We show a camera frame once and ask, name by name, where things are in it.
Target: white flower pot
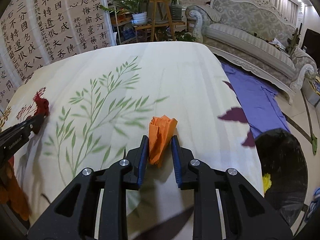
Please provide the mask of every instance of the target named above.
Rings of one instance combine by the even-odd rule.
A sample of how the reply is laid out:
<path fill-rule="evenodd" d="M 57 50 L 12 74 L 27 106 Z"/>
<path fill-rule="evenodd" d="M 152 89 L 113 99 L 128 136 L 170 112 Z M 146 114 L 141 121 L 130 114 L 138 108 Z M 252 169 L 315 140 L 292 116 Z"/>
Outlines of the white flower pot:
<path fill-rule="evenodd" d="M 132 14 L 134 25 L 145 25 L 147 24 L 147 12 Z"/>

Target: purple cloth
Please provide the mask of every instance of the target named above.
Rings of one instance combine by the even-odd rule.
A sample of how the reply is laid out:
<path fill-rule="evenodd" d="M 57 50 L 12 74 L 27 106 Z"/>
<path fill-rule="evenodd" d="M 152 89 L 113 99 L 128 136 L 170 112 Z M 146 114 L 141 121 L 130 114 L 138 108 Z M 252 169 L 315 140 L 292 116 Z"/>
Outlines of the purple cloth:
<path fill-rule="evenodd" d="M 275 100 L 278 92 L 273 87 L 224 62 L 221 64 L 248 119 L 254 138 L 276 128 L 290 132 Z"/>

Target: white bedsheet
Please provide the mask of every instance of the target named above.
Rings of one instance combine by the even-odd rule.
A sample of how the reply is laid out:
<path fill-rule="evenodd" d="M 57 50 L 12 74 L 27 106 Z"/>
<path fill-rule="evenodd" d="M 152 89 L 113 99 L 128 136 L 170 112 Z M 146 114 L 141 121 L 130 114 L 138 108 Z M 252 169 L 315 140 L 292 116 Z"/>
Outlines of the white bedsheet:
<path fill-rule="evenodd" d="M 175 134 L 195 158 L 218 170 L 236 168 L 263 194 L 256 148 L 242 146 L 249 125 L 218 119 L 240 107 L 223 81 L 228 78 L 206 46 L 177 41 L 98 49 L 35 71 L 13 96 L 3 127 L 33 115 L 32 99 L 45 87 L 42 97 L 49 100 L 50 115 L 40 133 L 15 154 L 31 222 L 48 206 L 41 193 L 53 201 L 83 168 L 108 168 L 122 159 L 124 146 L 128 152 L 140 145 L 152 116 L 164 114 L 178 120 Z M 162 168 L 148 165 L 141 191 L 128 191 L 127 198 L 129 239 L 193 205 L 193 192 L 177 188 L 170 149 Z M 192 228 L 193 216 L 174 239 L 192 239 Z"/>

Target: black bag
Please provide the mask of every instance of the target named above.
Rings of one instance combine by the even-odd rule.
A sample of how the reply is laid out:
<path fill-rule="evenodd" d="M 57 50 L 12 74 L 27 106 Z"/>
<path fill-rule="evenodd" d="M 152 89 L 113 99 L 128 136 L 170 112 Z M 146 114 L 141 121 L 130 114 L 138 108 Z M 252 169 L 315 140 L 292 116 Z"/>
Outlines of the black bag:
<path fill-rule="evenodd" d="M 265 199 L 291 227 L 303 207 L 308 170 L 299 141 L 283 129 L 269 130 L 255 139 L 262 174 L 271 175 Z"/>

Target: orange cloth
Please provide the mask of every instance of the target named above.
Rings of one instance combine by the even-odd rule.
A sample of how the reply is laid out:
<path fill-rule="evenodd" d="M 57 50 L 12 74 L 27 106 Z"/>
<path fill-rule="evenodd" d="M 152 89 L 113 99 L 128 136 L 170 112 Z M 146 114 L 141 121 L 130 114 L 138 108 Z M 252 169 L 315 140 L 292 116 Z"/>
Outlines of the orange cloth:
<path fill-rule="evenodd" d="M 29 219 L 27 199 L 18 185 L 14 175 L 13 166 L 7 162 L 4 166 L 8 181 L 6 185 L 0 184 L 0 203 L 5 204 L 10 200 L 12 209 L 25 221 Z"/>
<path fill-rule="evenodd" d="M 167 116 L 153 117 L 149 124 L 149 162 L 161 167 L 163 152 L 177 126 L 176 119 Z"/>

